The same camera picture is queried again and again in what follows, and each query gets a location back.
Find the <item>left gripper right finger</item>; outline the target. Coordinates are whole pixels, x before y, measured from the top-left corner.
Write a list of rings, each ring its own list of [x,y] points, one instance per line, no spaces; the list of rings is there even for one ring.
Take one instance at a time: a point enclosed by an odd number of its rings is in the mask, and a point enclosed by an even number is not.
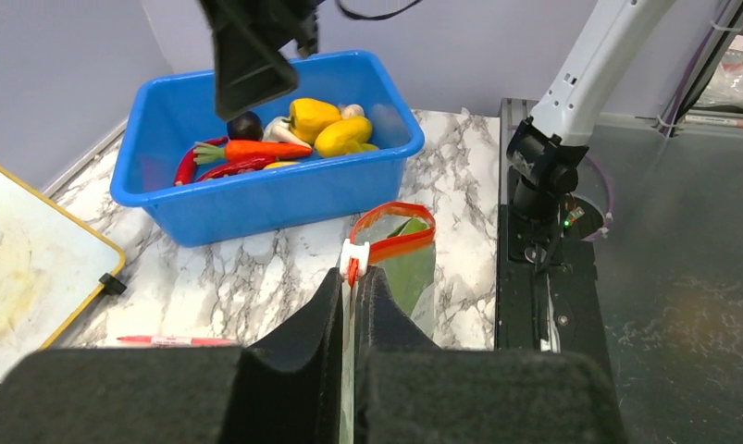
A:
[[[588,357],[443,349],[371,267],[356,294],[358,443],[625,443],[613,384]]]

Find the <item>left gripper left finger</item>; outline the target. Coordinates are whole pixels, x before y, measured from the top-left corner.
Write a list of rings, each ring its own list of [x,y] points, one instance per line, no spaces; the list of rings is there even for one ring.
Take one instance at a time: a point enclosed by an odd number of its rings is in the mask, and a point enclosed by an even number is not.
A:
[[[336,443],[342,280],[251,346],[52,349],[0,384],[0,443]]]

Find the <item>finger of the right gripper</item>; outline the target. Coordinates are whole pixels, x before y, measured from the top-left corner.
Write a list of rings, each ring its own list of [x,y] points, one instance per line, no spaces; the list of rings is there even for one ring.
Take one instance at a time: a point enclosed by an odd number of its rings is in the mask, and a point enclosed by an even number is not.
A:
[[[229,121],[293,92],[299,75],[280,49],[318,52],[317,1],[201,0],[211,29],[216,113]]]

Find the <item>orange carrot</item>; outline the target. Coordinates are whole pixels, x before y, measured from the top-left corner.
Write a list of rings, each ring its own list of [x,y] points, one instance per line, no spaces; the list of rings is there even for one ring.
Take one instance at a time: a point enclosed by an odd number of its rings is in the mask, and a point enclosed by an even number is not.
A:
[[[252,154],[270,155],[276,160],[297,160],[310,156],[313,148],[310,145],[286,142],[230,140],[222,146],[198,142],[193,152],[194,163],[204,165],[221,159],[234,162]]]

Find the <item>clear orange-zip plastic bag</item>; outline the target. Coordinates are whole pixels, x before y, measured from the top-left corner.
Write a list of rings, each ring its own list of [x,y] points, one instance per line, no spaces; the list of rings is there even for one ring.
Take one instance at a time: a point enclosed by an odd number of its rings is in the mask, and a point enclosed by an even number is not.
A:
[[[391,202],[358,219],[343,243],[338,262],[343,280],[340,443],[353,442],[354,309],[357,307],[359,280],[371,265],[385,272],[381,267],[385,260],[429,244],[435,246],[435,233],[435,219],[425,206]],[[394,300],[393,306],[404,314],[406,321],[414,323],[417,333],[423,333],[427,339],[433,338],[436,318],[433,324],[419,323],[405,314]]]

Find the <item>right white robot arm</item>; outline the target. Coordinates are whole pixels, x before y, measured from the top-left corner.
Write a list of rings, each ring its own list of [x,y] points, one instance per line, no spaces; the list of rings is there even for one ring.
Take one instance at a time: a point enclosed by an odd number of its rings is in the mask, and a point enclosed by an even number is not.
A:
[[[316,1],[203,1],[212,31],[216,112],[231,120],[299,85],[280,53],[290,41],[300,56],[318,51]],[[510,205],[541,222],[578,184],[576,168],[610,94],[671,1],[599,1],[558,75],[517,127],[506,156],[519,178]]]

